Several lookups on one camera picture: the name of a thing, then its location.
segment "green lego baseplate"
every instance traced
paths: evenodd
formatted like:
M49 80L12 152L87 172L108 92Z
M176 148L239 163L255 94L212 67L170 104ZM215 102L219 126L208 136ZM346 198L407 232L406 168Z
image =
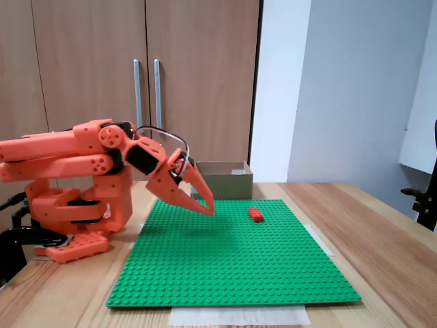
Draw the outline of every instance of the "green lego baseplate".
M282 200L215 204L215 215L209 217L158 200L107 306L361 300ZM259 208L264 222L252 221L251 207Z

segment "orange lego brick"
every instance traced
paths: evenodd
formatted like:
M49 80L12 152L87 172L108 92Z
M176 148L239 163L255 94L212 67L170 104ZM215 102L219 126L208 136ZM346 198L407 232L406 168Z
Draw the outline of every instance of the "orange lego brick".
M85 256L106 252L109 248L106 236L107 233L103 231L77 234L68 246L34 248L33 251L37 256L48 256L58 263L66 263Z
M259 209L256 207L251 207L249 209L249 216L252 218L252 220L254 222L263 222L264 221L264 216L259 211Z

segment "wooden cabinet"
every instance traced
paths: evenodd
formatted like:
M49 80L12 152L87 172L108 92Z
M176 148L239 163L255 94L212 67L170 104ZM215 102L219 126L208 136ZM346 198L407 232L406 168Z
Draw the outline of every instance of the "wooden cabinet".
M197 161L247 161L259 1L146 0L150 113ZM153 133L167 151L180 144Z
M0 111L0 140L48 132L28 0L0 0ZM0 202L24 191L26 184L1 185ZM16 209L0 212L0 232L11 226Z
M89 120L137 121L133 60L149 123L144 0L33 0L51 131Z
M2 124L20 134L137 123L138 59L143 124L156 126L159 59L163 129L198 161L247 160L258 12L259 0L0 0L0 103L19 108Z

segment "orange plastic part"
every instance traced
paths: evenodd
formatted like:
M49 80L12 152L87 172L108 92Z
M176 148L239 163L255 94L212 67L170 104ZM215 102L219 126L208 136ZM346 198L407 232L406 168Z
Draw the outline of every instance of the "orange plastic part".
M94 186L83 193L72 188L52 189L48 180L43 179L29 184L26 187L26 194L32 217L40 222L43 228L60 234L119 231L132 215L131 170L125 167L118 174L93 178ZM87 206L68 205L68 202L78 198L100 202ZM72 223L81 220L99 221Z
M107 233L86 232L73 237L70 244L65 247L34 247L33 252L37 256L48 256L58 263L78 260L85 256L106 252L109 248Z
M263 222L264 221L264 216L259 211L259 209L256 207L251 207L249 209L249 216L252 218L252 220L254 222Z
M212 197L212 192L203 180L196 166L192 166L191 163L188 162L185 172L182 175L182 179L191 183L191 185L196 188L206 201L208 207L201 205L197 200L179 189L175 179L173 179L169 173L169 171L175 167L175 164L178 164L178 167L182 166L182 159L178 159L180 154L181 149L178 148L147 183L145 186L146 189L150 190L160 200L168 204L180 206L207 215L213 215L214 198Z
M113 120L96 120L76 125L70 131L25 135L20 139L0 141L0 161L24 161L52 156L103 154L98 132Z
M157 141L143 136L132 140L127 137L125 132L119 126L106 126L100 130L98 135L102 145L107 148L117 148L120 150L122 152L123 159L126 162L128 162L126 160L126 156L128 156L129 151L133 147L143 148L152 157L152 159L155 158L157 161L156 167L151 172L142 172L146 178L151 178L159 169L159 167L167 160L164 147L162 147Z
M105 174L114 166L113 159L106 154L74 157L51 157L0 164L0 178L3 182L71 178Z

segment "metal handle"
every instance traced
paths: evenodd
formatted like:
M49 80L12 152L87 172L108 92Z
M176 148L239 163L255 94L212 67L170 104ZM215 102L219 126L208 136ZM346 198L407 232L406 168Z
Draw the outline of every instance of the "metal handle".
M139 60L134 59L135 101L137 103L137 127L143 126L143 106L141 105L141 86L139 78Z
M160 63L158 59L154 60L155 64L155 99L156 99L156 127L163 128L163 117L161 113L161 76Z

